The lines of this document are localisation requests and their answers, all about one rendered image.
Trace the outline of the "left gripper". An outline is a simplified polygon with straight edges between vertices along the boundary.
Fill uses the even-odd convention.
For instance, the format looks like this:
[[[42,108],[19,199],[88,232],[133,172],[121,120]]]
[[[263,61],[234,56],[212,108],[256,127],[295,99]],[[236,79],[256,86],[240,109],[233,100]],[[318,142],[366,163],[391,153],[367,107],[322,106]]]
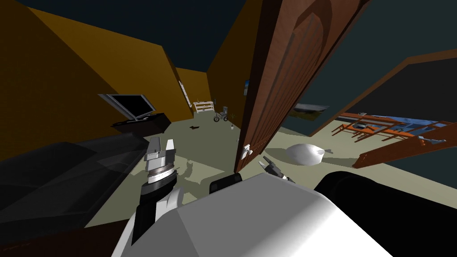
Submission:
[[[166,144],[166,150],[160,150],[160,137],[152,137],[147,148],[147,154],[144,157],[144,161],[146,162],[145,169],[147,171],[174,164],[176,153],[174,140],[169,139]]]

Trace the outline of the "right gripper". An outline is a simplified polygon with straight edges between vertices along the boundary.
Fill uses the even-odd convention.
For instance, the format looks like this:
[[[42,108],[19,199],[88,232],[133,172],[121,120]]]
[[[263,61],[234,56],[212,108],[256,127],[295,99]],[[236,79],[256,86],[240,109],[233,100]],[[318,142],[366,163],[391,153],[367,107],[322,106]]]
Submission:
[[[259,161],[259,165],[263,168],[263,170],[273,176],[277,176],[282,179],[286,179],[287,177],[282,173],[282,171],[266,156],[263,157],[267,163],[263,163]]]

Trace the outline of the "black television stand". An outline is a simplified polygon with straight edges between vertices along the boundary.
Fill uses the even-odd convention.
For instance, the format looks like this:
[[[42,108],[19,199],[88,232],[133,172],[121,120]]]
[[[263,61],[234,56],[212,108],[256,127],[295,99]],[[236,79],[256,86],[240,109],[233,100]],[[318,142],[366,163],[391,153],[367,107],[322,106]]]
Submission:
[[[164,133],[171,121],[164,113],[145,116],[139,120],[127,120],[113,124],[111,127],[121,133],[135,133],[141,137],[148,137]]]

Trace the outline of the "white round beanbag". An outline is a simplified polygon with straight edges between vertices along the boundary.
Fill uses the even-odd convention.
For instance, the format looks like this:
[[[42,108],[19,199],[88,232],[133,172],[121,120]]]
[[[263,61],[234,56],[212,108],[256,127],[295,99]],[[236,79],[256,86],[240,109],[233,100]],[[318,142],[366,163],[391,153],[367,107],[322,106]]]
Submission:
[[[296,144],[286,149],[288,157],[303,166],[313,166],[322,162],[325,153],[333,154],[331,149],[322,149],[311,144]]]

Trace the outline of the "flat screen television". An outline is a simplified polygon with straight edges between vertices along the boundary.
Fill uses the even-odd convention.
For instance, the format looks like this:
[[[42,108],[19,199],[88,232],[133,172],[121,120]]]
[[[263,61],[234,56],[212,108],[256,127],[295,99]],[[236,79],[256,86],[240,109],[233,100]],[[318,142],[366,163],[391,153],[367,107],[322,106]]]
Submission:
[[[129,120],[140,120],[156,111],[145,95],[98,94],[98,96]]]

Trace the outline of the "white shelf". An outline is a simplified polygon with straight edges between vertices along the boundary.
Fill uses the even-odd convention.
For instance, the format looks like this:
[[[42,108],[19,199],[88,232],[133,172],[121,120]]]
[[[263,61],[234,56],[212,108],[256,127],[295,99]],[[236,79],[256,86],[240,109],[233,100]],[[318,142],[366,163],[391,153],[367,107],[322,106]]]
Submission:
[[[214,111],[214,104],[212,101],[194,102],[193,104],[197,113],[205,111]]]

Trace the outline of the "white framed window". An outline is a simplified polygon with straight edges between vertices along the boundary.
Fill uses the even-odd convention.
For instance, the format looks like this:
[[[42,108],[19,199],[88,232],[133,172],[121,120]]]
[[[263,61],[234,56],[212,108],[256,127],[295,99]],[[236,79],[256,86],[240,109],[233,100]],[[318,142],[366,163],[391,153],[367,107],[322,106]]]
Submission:
[[[189,97],[188,97],[188,95],[187,95],[187,92],[186,92],[186,90],[185,90],[185,88],[184,88],[184,85],[183,85],[182,81],[178,80],[178,83],[179,83],[179,86],[180,86],[180,88],[181,88],[181,90],[182,90],[184,96],[185,96],[186,102],[187,102],[187,104],[189,105],[189,108],[192,108],[192,104],[191,104],[191,102],[190,102],[190,100],[189,100]]]

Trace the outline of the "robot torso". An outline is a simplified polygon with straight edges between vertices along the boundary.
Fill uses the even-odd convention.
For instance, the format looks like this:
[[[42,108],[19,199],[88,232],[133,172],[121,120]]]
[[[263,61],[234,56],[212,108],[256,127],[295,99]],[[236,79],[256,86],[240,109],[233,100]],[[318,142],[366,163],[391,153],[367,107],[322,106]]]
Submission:
[[[131,216],[111,257],[287,257],[277,236],[306,207],[304,191],[312,190],[266,173],[187,204],[174,188],[133,245]]]

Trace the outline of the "brown wooden door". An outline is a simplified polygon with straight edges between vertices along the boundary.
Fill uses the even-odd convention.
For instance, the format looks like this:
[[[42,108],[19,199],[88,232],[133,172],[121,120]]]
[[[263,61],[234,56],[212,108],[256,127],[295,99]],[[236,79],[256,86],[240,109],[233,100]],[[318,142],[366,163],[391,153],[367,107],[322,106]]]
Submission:
[[[370,1],[263,1],[235,173],[263,152]]]

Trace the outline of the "dark sofa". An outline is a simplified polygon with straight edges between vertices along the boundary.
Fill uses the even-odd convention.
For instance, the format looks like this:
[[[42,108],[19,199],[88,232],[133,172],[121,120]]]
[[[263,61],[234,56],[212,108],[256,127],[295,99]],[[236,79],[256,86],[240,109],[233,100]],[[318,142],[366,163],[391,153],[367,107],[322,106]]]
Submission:
[[[0,161],[0,245],[83,228],[148,144],[123,133],[58,142]]]

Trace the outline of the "orange table with chairs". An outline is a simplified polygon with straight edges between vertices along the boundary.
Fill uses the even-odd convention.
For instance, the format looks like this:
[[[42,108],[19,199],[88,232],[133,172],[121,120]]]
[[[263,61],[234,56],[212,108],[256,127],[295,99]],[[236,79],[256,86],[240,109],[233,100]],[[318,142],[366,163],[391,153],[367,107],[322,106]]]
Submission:
[[[373,116],[365,113],[356,114],[344,112],[339,115],[339,118],[349,120],[350,123],[336,127],[332,130],[332,134],[335,136],[343,131],[351,132],[353,137],[356,137],[357,142],[377,134],[385,136],[382,141],[395,138],[404,140],[434,129],[451,125],[451,122],[447,121],[417,120],[416,122],[413,122],[406,118]]]

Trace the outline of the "landscape wall painting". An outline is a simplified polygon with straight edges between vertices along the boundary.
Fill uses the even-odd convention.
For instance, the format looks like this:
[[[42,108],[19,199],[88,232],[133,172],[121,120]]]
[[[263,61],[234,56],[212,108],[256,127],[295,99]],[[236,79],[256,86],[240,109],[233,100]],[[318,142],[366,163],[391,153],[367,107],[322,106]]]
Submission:
[[[290,111],[289,116],[314,121],[328,108],[329,106],[324,105],[297,104]]]

